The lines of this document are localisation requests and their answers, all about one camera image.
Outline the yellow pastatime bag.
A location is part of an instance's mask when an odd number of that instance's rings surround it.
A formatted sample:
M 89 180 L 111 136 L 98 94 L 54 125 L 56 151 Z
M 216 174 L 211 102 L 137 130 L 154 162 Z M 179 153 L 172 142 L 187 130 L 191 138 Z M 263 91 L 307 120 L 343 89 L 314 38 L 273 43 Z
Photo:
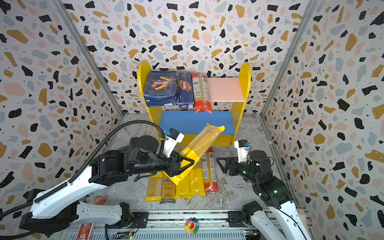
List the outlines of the yellow pastatime bag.
M 145 202 L 160 202 L 162 200 L 163 178 L 149 178 Z
M 192 163 L 195 163 L 196 165 L 196 163 L 201 159 L 204 153 L 224 130 L 225 126 L 216 127 L 207 124 L 205 128 L 189 143 L 189 145 L 181 151 L 181 153 L 190 158 Z M 179 175 L 177 175 L 169 178 L 177 186 L 185 177 L 179 177 Z

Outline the blue Barilla spaghetti box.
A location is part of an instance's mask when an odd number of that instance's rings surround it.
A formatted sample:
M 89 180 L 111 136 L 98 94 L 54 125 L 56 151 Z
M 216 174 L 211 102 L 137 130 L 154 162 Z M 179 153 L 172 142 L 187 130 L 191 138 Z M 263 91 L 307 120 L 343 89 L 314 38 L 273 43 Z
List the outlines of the blue Barilla spaghetti box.
M 193 81 L 191 73 L 179 73 L 179 99 L 178 107 L 181 110 L 193 110 L 195 108 Z

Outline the red spaghetti bag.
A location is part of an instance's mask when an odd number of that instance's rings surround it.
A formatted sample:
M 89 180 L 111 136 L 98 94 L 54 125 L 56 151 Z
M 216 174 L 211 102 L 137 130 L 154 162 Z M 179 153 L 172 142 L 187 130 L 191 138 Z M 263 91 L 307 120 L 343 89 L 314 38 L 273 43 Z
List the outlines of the red spaghetti bag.
M 216 161 L 213 147 L 209 148 L 201 158 L 204 188 L 206 194 L 216 194 L 219 192 Z
M 192 74 L 193 92 L 195 101 L 195 112 L 212 113 L 212 105 L 208 78 L 205 75 Z

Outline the blue Barilla rigatoni box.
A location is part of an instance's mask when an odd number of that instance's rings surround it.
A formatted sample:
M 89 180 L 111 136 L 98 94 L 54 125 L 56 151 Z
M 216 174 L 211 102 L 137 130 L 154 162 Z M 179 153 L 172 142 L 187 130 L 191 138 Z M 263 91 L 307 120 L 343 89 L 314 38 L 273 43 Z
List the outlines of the blue Barilla rigatoni box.
M 178 89 L 176 71 L 150 71 L 143 91 L 147 107 L 177 105 Z

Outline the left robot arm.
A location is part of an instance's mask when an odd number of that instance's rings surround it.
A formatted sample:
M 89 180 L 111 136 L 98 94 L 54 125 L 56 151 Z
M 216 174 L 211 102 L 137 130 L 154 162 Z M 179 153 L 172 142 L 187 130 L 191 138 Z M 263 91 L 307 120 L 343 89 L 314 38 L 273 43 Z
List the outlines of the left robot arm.
M 127 203 L 113 206 L 91 205 L 80 199 L 97 190 L 125 182 L 132 175 L 164 172 L 176 176 L 195 164 L 195 161 L 175 152 L 176 141 L 166 141 L 170 150 L 156 155 L 159 142 L 152 136 L 132 138 L 118 150 L 107 151 L 94 158 L 90 165 L 66 187 L 48 198 L 33 203 L 30 213 L 21 218 L 20 229 L 50 237 L 76 224 L 104 224 L 108 228 L 123 228 L 133 224 Z

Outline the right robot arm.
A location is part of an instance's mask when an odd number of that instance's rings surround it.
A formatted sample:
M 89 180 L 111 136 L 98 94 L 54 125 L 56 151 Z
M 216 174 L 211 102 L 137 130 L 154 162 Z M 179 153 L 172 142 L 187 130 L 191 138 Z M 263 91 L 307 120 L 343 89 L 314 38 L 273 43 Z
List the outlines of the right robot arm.
M 269 219 L 260 204 L 252 201 L 242 206 L 242 220 L 255 227 L 267 240 L 310 240 L 294 198 L 286 184 L 272 171 L 271 158 L 264 151 L 253 150 L 241 157 L 216 158 L 224 174 L 240 176 L 252 184 L 253 191 L 274 214 L 281 230 Z

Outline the yellow shelf with coloured boards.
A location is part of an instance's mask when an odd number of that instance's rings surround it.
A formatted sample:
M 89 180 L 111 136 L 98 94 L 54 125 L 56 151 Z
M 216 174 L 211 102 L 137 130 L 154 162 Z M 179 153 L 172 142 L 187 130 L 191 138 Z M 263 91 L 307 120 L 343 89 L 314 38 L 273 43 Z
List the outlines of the yellow shelf with coloured boards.
M 150 120 L 163 130 L 173 128 L 184 134 L 182 146 L 188 145 L 206 124 L 225 128 L 213 142 L 213 146 L 231 146 L 235 142 L 240 128 L 249 97 L 251 79 L 252 71 L 249 63 L 242 64 L 237 78 L 204 78 L 211 103 L 230 103 L 232 108 L 228 112 L 196 113 L 193 109 L 185 111 L 179 108 L 166 111 L 163 107 L 147 107 L 146 109 Z

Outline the yellow spaghetti bag middle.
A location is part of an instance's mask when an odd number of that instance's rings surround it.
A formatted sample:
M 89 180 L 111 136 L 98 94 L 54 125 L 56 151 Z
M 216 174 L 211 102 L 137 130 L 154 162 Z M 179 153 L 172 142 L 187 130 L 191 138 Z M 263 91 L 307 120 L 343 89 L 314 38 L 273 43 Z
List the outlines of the yellow spaghetti bag middle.
M 176 186 L 175 199 L 191 199 L 191 189 L 190 189 L 190 176 L 187 175 L 183 180 L 179 182 Z

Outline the yellow spaghetti bag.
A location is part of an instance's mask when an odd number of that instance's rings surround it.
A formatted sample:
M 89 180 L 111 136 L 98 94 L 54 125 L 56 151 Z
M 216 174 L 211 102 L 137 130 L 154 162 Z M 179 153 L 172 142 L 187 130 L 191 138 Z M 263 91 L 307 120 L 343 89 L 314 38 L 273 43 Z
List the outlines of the yellow spaghetti bag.
M 201 162 L 196 165 L 189 173 L 190 176 L 190 194 L 191 196 L 206 196 L 204 186 L 203 168 Z
M 187 175 L 183 180 L 179 182 L 176 186 L 175 199 L 191 199 L 191 189 L 190 189 L 190 176 Z

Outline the yellow spaghetti bag right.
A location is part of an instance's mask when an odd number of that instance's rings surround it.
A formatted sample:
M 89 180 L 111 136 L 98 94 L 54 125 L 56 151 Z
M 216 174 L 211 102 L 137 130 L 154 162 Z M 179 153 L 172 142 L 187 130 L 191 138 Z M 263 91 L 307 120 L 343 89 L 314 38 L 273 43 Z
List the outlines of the yellow spaghetti bag right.
M 203 168 L 201 162 L 196 165 L 189 173 L 190 176 L 190 194 L 191 196 L 206 196 L 204 186 Z

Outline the Ankara spaghetti bag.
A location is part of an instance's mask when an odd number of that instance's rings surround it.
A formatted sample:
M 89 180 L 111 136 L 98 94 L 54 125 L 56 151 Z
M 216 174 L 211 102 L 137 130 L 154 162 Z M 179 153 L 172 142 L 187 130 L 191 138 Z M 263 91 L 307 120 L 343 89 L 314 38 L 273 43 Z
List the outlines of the Ankara spaghetti bag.
M 176 185 L 169 178 L 163 178 L 160 204 L 174 204 L 176 202 L 175 195 Z

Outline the colourful flower sticker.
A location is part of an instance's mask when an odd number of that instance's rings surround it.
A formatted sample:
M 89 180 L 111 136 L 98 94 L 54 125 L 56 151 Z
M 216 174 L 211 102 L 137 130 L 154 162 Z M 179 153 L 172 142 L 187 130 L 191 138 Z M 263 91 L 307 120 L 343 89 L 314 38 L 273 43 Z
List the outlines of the colourful flower sticker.
M 199 230 L 199 221 L 196 218 L 189 218 L 187 219 L 185 223 L 185 231 L 188 235 L 193 236 L 195 235 Z

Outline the red card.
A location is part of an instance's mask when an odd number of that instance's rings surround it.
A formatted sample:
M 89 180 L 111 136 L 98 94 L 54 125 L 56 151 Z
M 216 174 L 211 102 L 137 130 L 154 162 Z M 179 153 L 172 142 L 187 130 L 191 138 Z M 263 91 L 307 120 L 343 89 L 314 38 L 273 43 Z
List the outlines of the red card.
M 81 224 L 76 240 L 91 240 L 95 224 Z

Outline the metal base rail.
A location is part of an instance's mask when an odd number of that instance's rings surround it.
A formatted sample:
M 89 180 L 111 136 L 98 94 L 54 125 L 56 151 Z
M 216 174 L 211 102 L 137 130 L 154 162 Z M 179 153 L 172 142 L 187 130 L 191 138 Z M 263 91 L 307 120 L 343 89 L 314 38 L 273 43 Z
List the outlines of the metal base rail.
M 281 230 L 274 214 L 264 210 L 271 222 Z M 198 232 L 190 236 L 184 227 L 187 219 L 199 221 Z M 246 225 L 240 210 L 175 210 L 135 211 L 136 226 L 105 230 L 104 225 L 95 224 L 92 240 L 266 240 L 259 230 Z

